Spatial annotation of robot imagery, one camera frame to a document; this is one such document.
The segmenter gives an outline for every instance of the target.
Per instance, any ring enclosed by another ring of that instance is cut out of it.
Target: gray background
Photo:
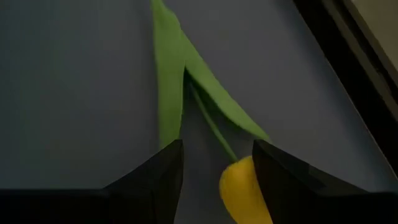
[[[149,3],[0,2],[0,188],[103,187],[157,151]],[[166,3],[277,146],[366,190],[397,187],[291,1]],[[215,117],[248,155],[251,137]],[[182,138],[176,223],[232,223],[218,195],[228,158],[190,94]]]

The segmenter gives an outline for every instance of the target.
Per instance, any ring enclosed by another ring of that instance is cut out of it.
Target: gray surface
[[[366,190],[396,187],[290,1],[166,2],[276,145]],[[0,10],[0,187],[102,187],[156,152],[149,1],[10,0]],[[251,137],[216,118],[248,155]],[[228,159],[190,95],[182,133],[176,223],[232,223],[218,195]]]

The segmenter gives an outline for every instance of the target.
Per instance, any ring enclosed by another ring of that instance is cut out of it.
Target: green stem
[[[211,119],[209,113],[206,110],[205,104],[203,104],[202,100],[200,99],[198,91],[195,89],[195,87],[190,84],[190,88],[193,93],[193,97],[195,98],[196,102],[198,103],[199,109],[203,116],[205,117],[206,122],[209,124],[211,130],[213,131],[214,135],[216,138],[219,140],[221,145],[223,146],[225,152],[229,156],[229,158],[233,161],[236,162],[238,161],[238,158],[236,157],[235,153],[232,151],[231,147],[229,146],[228,142],[226,139],[223,137],[222,133],[219,131],[217,128],[217,125],[214,123],[214,121]]]

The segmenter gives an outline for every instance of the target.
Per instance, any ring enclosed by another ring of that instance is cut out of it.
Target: tulip stem
[[[195,98],[196,102],[198,103],[199,109],[203,116],[205,117],[206,122],[210,126],[210,129],[213,131],[214,135],[218,139],[218,141],[221,143],[223,146],[225,152],[227,153],[228,157],[231,159],[232,162],[238,161],[238,158],[236,157],[234,151],[232,151],[231,146],[229,146],[227,140],[223,137],[222,133],[219,131],[217,128],[217,125],[214,123],[214,121],[211,119],[209,113],[206,110],[205,104],[202,102],[198,91],[196,88],[190,83],[190,88],[193,93],[193,97]]]

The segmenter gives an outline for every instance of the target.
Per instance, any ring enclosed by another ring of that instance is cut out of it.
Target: yellow petal
[[[251,156],[224,170],[220,179],[220,195],[229,214],[238,224],[272,224]]]

